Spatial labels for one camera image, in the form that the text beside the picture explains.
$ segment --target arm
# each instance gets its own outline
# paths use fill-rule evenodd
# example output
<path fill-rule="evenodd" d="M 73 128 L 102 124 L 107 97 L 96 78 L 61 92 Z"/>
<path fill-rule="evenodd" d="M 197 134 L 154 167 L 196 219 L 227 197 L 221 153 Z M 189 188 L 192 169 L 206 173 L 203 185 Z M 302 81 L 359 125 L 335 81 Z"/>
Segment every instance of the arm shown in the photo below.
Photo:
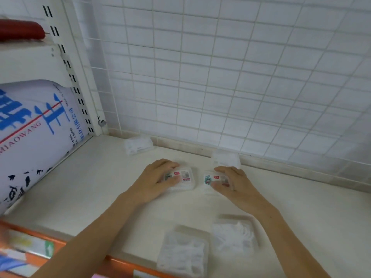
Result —
<path fill-rule="evenodd" d="M 213 182 L 211 186 L 262 224 L 287 278 L 331 278 L 292 232 L 280 212 L 235 167 L 217 167 L 234 185 L 234 191 Z"/>
<path fill-rule="evenodd" d="M 179 178 L 172 177 L 158 183 L 166 172 L 177 166 L 178 163 L 165 159 L 148 165 L 127 191 L 31 278 L 91 278 L 133 211 L 179 182 Z"/>

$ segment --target right hand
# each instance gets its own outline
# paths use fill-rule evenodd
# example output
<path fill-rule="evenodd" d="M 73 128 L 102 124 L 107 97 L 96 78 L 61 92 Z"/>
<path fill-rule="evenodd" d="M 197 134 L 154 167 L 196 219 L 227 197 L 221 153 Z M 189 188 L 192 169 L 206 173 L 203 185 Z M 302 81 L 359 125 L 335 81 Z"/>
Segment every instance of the right hand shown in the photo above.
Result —
<path fill-rule="evenodd" d="M 245 172 L 235 167 L 216 167 L 216 172 L 225 173 L 229 177 L 234 190 L 224 187 L 220 182 L 212 182 L 211 187 L 223 194 L 241 210 L 255 217 L 267 214 L 276 208 L 265 199 L 247 178 Z"/>

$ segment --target white shelf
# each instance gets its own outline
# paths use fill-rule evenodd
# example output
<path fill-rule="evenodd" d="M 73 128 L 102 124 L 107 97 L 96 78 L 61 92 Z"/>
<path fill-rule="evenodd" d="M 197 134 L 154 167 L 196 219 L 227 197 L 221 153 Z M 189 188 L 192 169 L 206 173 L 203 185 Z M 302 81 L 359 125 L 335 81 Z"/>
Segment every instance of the white shelf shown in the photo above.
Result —
<path fill-rule="evenodd" d="M 203 172 L 212 168 L 210 158 L 161 147 L 127 156 L 123 142 L 106 135 L 92 137 L 27 192 L 23 202 L 4 219 L 66 240 L 95 220 L 156 159 L 192 166 L 198 183 Z M 371 249 L 366 232 L 371 230 L 370 194 L 242 168 L 332 277 L 371 277 L 371 269 L 365 267 Z M 194 228 L 210 232 L 219 215 L 247 214 L 223 196 L 204 195 L 199 185 L 192 191 L 166 193 L 132 216 L 110 254 L 155 267 L 166 231 L 176 228 L 190 232 Z M 208 277 L 285 277 L 265 231 L 257 220 L 253 224 L 259 251 L 232 261 L 210 256 Z"/>
<path fill-rule="evenodd" d="M 0 44 L 0 84 L 37 79 L 72 87 L 59 47 L 43 41 Z"/>

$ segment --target hand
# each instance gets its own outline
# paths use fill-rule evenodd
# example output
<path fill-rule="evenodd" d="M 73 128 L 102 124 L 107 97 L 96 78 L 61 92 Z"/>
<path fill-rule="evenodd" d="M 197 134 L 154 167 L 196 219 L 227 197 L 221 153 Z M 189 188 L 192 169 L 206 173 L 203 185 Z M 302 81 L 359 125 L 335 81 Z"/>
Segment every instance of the hand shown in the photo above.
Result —
<path fill-rule="evenodd" d="M 160 196 L 166 189 L 180 181 L 180 177 L 170 177 L 160 182 L 165 173 L 179 164 L 170 160 L 161 159 L 148 165 L 133 185 L 124 192 L 137 204 L 144 204 Z"/>
<path fill-rule="evenodd" d="M 211 187 L 227 197 L 241 210 L 258 217 L 275 209 L 253 186 L 243 170 L 223 166 L 216 167 L 214 170 L 225 173 L 229 177 L 234 191 L 228 187 L 224 187 L 220 182 L 212 182 Z"/>

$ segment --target red line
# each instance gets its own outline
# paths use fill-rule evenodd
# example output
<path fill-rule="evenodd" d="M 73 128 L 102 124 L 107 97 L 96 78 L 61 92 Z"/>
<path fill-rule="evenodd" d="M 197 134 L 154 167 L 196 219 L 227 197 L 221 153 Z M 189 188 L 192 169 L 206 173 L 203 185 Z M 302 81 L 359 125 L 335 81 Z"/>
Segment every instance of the red line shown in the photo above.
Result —
<path fill-rule="evenodd" d="M 58 102 L 56 105 L 53 105 L 52 106 L 52 109 L 54 107 L 56 107 L 58 104 L 61 104 L 62 101 Z M 6 141 L 7 139 L 9 139 L 10 137 L 12 137 L 13 135 L 15 135 L 16 133 L 18 133 L 19 131 L 23 130 L 25 127 L 29 126 L 31 123 L 35 122 L 38 118 L 40 118 L 42 115 L 39 115 L 37 116 L 35 119 L 29 121 L 27 124 L 25 124 L 22 128 L 16 130 L 15 132 L 13 132 L 12 134 L 8 135 L 6 138 L 4 138 L 2 141 L 0 141 L 0 144 L 2 144 L 4 141 Z"/>

